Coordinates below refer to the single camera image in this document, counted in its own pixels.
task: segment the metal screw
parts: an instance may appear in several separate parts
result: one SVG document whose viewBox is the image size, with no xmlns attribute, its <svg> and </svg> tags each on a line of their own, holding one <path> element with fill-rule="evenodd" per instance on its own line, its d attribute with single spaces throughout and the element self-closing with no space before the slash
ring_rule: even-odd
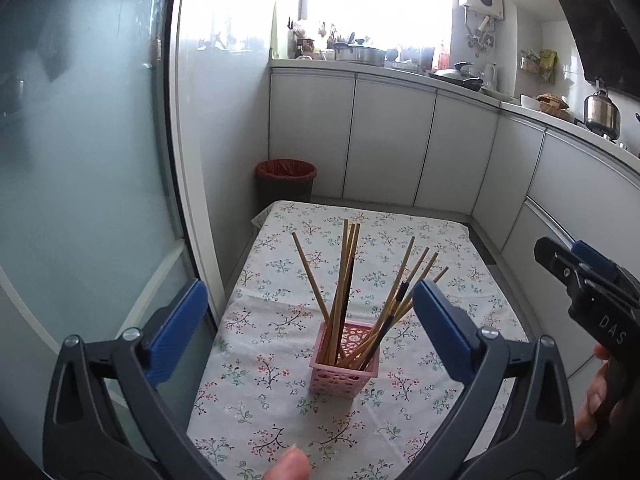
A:
<svg viewBox="0 0 640 480">
<path fill-rule="evenodd" d="M 547 346 L 549 348 L 553 348 L 554 346 L 556 346 L 556 342 L 554 341 L 554 339 L 549 336 L 549 335 L 543 335 L 540 338 L 540 342 L 544 345 Z"/>
<path fill-rule="evenodd" d="M 495 339 L 500 335 L 500 332 L 492 326 L 483 326 L 480 329 L 480 333 L 487 339 Z"/>
<path fill-rule="evenodd" d="M 138 330 L 134 326 L 132 326 L 131 328 L 127 328 L 122 333 L 122 338 L 124 339 L 124 341 L 135 341 L 139 337 L 140 337 L 140 330 Z"/>
<path fill-rule="evenodd" d="M 77 335 L 70 335 L 65 339 L 65 346 L 76 346 L 80 342 L 80 338 Z"/>
</svg>

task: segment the floral pattern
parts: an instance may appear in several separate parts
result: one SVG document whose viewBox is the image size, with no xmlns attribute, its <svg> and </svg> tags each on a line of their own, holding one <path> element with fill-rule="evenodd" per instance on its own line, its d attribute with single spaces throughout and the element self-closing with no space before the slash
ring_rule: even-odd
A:
<svg viewBox="0 0 640 480">
<path fill-rule="evenodd" d="M 430 276 L 449 266 L 438 284 L 449 301 L 476 324 L 490 324 L 506 338 L 525 339 L 463 225 L 277 202 L 254 219 L 260 232 L 220 323 L 188 430 L 226 478 L 260 480 L 270 462 L 295 443 L 308 455 L 313 479 L 394 480 L 435 434 L 462 391 L 412 313 L 382 342 L 378 377 L 356 399 L 308 391 L 308 364 L 322 315 L 290 233 L 298 232 L 330 307 L 344 219 L 361 224 L 351 320 L 375 321 L 415 236 L 409 266 L 425 247 L 439 251 Z M 505 382 L 472 454 L 491 440 L 510 388 Z"/>
</svg>

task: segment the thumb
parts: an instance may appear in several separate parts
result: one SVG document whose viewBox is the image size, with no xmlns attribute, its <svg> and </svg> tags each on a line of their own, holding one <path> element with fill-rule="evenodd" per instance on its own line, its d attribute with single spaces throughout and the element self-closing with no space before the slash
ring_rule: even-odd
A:
<svg viewBox="0 0 640 480">
<path fill-rule="evenodd" d="M 311 475 L 309 459 L 296 446 L 291 446 L 262 480 L 308 480 Z"/>
</svg>

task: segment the human hand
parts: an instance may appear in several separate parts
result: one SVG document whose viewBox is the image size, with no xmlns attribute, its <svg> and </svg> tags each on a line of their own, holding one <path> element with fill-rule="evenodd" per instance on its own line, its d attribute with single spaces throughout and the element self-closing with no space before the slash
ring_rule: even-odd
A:
<svg viewBox="0 0 640 480">
<path fill-rule="evenodd" d="M 591 381 L 582 405 L 575 415 L 574 427 L 577 445 L 580 445 L 583 440 L 589 440 L 596 432 L 598 424 L 593 414 L 600 407 L 602 401 L 607 398 L 607 381 L 605 380 L 605 376 L 609 369 L 609 351 L 601 344 L 596 344 L 593 348 L 593 353 L 598 359 L 603 360 L 604 363 Z M 622 402 L 623 401 L 617 403 L 611 411 L 609 417 L 610 422 L 613 422 L 618 416 L 620 409 L 622 409 Z"/>
<path fill-rule="evenodd" d="M 262 480 L 308 480 L 311 475 L 309 459 L 296 446 L 291 446 L 269 469 Z"/>
</svg>

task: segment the pink plastic basket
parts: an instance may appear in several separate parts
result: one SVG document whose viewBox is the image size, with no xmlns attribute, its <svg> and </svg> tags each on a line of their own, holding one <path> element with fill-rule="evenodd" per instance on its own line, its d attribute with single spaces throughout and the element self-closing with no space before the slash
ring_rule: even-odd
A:
<svg viewBox="0 0 640 480">
<path fill-rule="evenodd" d="M 367 333 L 369 333 L 371 327 L 372 325 L 366 323 L 345 322 L 344 331 L 342 332 L 342 348 L 344 349 L 344 353 L 349 355 L 353 352 L 356 346 L 358 346 Z M 309 363 L 309 366 L 313 369 L 311 372 L 309 392 L 354 399 L 370 378 L 378 376 L 380 349 L 377 349 L 376 353 L 373 354 L 373 358 L 369 362 L 369 365 L 367 365 L 367 369 L 363 372 L 359 370 L 347 370 L 337 366 L 316 363 L 323 339 L 324 321 L 320 325 L 318 338 L 316 338 L 316 346 L 314 347 L 314 354 L 311 356 L 311 362 Z"/>
</svg>

